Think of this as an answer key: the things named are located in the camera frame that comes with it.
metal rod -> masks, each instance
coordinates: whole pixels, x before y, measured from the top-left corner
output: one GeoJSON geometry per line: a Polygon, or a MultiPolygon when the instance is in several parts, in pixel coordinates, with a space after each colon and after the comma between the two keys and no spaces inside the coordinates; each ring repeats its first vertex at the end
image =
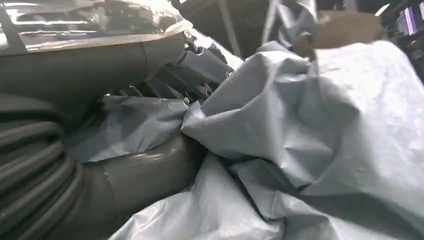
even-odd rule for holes
{"type": "Polygon", "coordinates": [[[229,43],[231,44],[232,51],[235,55],[242,57],[239,42],[237,41],[236,32],[234,31],[233,21],[228,9],[227,0],[218,0],[219,9],[221,10],[222,19],[224,21],[225,30],[228,35],[229,43]]]}

transparent plastic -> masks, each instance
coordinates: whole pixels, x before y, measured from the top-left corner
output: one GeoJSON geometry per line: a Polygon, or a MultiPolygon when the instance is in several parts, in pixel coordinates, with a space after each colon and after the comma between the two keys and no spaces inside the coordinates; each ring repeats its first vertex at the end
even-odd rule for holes
{"type": "Polygon", "coordinates": [[[11,22],[0,23],[0,55],[155,41],[193,26],[166,0],[26,0],[1,7],[11,22]],[[16,34],[22,43],[11,41],[16,34]]]}

crumpled plastic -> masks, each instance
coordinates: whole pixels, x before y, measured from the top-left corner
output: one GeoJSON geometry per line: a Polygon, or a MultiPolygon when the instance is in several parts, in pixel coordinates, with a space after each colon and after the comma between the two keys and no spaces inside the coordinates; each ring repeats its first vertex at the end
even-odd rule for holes
{"type": "Polygon", "coordinates": [[[66,152],[80,162],[140,153],[180,129],[189,108],[180,99],[104,96],[99,121],[66,138],[66,152]]]}
{"type": "Polygon", "coordinates": [[[276,240],[283,221],[266,223],[209,154],[194,186],[136,213],[109,240],[276,240]]]}
{"type": "Polygon", "coordinates": [[[405,54],[358,43],[318,50],[316,64],[276,46],[184,117],[181,131],[224,157],[236,184],[207,159],[190,191],[111,240],[424,238],[424,89],[405,54]]]}

plastic tarp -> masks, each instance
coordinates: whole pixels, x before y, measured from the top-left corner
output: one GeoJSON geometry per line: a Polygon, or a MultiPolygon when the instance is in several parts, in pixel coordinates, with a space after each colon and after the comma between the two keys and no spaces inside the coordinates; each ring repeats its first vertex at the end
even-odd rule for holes
{"type": "Polygon", "coordinates": [[[96,162],[159,146],[180,129],[189,108],[183,100],[104,96],[99,120],[66,139],[67,154],[96,162]]]}
{"type": "Polygon", "coordinates": [[[286,50],[314,35],[313,16],[284,18],[285,42],[190,106],[181,131],[211,152],[194,185],[110,240],[424,239],[424,88],[386,41],[317,50],[314,62],[286,50]]]}

plastic wrap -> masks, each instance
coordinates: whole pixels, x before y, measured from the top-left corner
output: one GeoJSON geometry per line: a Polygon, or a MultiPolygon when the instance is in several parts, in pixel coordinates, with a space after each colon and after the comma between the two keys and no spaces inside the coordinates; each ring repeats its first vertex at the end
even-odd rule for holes
{"type": "Polygon", "coordinates": [[[0,55],[154,41],[192,27],[166,0],[3,1],[0,8],[9,17],[1,21],[9,26],[0,55]]]}
{"type": "Polygon", "coordinates": [[[97,162],[161,145],[180,128],[183,100],[105,96],[99,121],[67,138],[73,159],[97,162]]]}

